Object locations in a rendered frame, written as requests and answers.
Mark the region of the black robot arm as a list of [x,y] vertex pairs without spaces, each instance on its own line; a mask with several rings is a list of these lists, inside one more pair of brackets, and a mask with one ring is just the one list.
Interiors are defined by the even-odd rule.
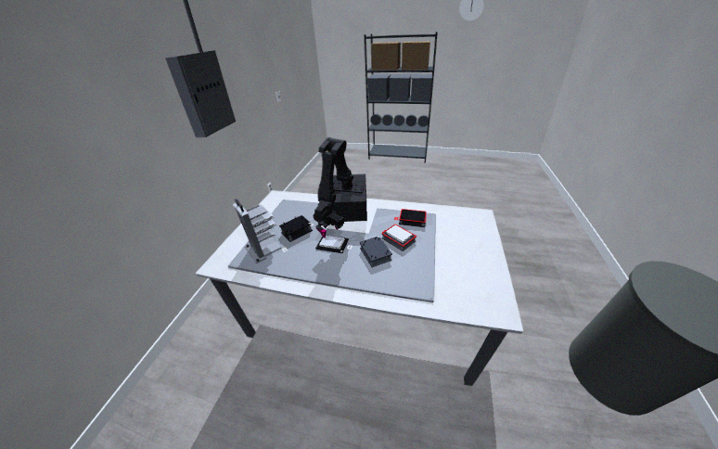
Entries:
[[[319,147],[319,152],[322,153],[323,167],[317,195],[319,203],[314,210],[313,217],[318,223],[323,221],[327,225],[333,223],[337,229],[343,226],[344,218],[332,210],[336,199],[335,191],[363,193],[364,189],[364,184],[352,183],[353,176],[344,157],[346,147],[345,140],[330,137]],[[334,166],[337,169],[337,179],[341,182],[333,182]]]

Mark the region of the white rectangular plate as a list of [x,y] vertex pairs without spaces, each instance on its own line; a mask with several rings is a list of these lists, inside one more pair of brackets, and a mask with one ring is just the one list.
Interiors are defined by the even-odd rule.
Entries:
[[401,227],[399,227],[397,225],[395,225],[394,227],[392,227],[391,229],[386,231],[386,234],[397,239],[398,241],[400,241],[402,243],[406,242],[406,240],[412,236],[412,234],[403,230]]

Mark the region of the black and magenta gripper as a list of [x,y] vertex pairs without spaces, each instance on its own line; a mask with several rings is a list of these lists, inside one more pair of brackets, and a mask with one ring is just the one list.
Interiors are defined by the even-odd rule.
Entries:
[[323,237],[323,238],[326,238],[326,232],[327,232],[327,231],[326,231],[322,226],[323,226],[324,228],[327,228],[328,225],[325,224],[324,221],[323,221],[323,222],[321,222],[321,223],[318,223],[318,225],[316,225],[315,227],[316,227],[316,229],[321,233],[322,237]]

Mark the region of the white multi-well plate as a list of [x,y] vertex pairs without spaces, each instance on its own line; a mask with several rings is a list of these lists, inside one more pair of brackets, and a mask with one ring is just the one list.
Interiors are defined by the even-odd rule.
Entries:
[[326,236],[326,238],[323,238],[320,242],[319,246],[326,247],[326,248],[332,248],[332,249],[341,249],[341,246],[344,242],[344,237],[331,237]]
[[276,225],[276,223],[271,219],[270,221],[268,221],[268,222],[266,222],[266,223],[264,223],[264,224],[261,224],[261,225],[258,225],[258,226],[256,226],[256,227],[254,227],[254,231],[255,231],[256,234],[258,234],[258,233],[262,232],[263,230],[265,230],[265,229],[267,229],[267,228],[269,228],[269,227],[273,227],[273,226],[275,226],[275,225]]
[[262,223],[262,222],[264,222],[264,221],[266,221],[266,220],[270,220],[270,219],[273,219],[273,218],[274,218],[274,216],[273,216],[270,212],[268,212],[268,213],[265,213],[265,214],[263,214],[263,215],[261,215],[261,216],[259,216],[259,217],[256,217],[256,218],[252,219],[252,220],[251,220],[251,223],[252,223],[253,226],[255,226],[255,225],[257,225],[257,224],[260,224],[260,223]]

